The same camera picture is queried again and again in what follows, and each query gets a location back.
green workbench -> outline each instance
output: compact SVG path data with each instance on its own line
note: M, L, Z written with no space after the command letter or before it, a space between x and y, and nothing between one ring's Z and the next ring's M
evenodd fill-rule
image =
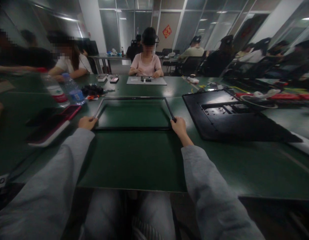
M55 106L38 74L3 78L9 79L16 89L0 94L0 101L5 106L0 120L0 175L11 171L33 151L33 147L24 141L34 130L25 127L26 120L44 107ZM195 86L181 77L165 77L167 86L127 85L127 78L120 76L117 84L108 81L97 83L95 75L76 81L80 86L97 83L105 89L115 88L107 97L166 97L173 114L186 120L188 134L195 145L206 150L227 183L240 196L309 199L309 156L306 154L283 143L203 141L181 97L182 94L195 92ZM202 78L200 85L208 81L222 80ZM83 105L70 126L51 146L38 150L25 161L17 172L22 174L15 182L26 182L41 169L64 139L75 131L78 120L85 115L92 116L98 104L99 100L96 100ZM304 136L303 133L308 132L309 136L309 109L279 109L266 114L287 129ZM168 113L164 104L157 100L149 103L108 103L103 108L99 124L161 126L168 124ZM174 192L187 190L180 150L182 146L173 131L96 131L95 134L78 186Z

bottle cap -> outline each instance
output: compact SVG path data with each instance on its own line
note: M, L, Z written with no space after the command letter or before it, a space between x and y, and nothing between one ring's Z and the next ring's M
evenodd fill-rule
M37 68L37 71L40 73L47 73L48 70L46 68Z
M70 78L70 75L69 75L68 73L62 73L62 76L63 76L64 78Z

red decoration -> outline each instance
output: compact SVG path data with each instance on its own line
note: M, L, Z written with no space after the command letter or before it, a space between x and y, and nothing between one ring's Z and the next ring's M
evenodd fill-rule
M170 25L168 24L167 27L162 32L164 37L167 38L172 33Z

black frame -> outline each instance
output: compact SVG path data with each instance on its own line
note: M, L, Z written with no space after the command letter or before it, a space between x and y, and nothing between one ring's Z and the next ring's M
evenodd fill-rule
M97 109L96 114L101 109L103 101L106 100L164 100L167 104L171 119L176 122L175 117L171 111L169 103L165 97L117 97L117 98L103 98L101 99L100 105ZM104 131L157 131L157 130L171 130L172 127L95 127L95 130L104 130Z

white pillar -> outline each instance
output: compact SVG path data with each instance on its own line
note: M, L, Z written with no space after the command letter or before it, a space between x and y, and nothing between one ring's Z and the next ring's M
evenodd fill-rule
M87 31L91 40L96 41L99 53L106 53L105 39L98 0L79 0Z
M281 0L250 42L256 43L267 37L272 38L302 2L303 0Z

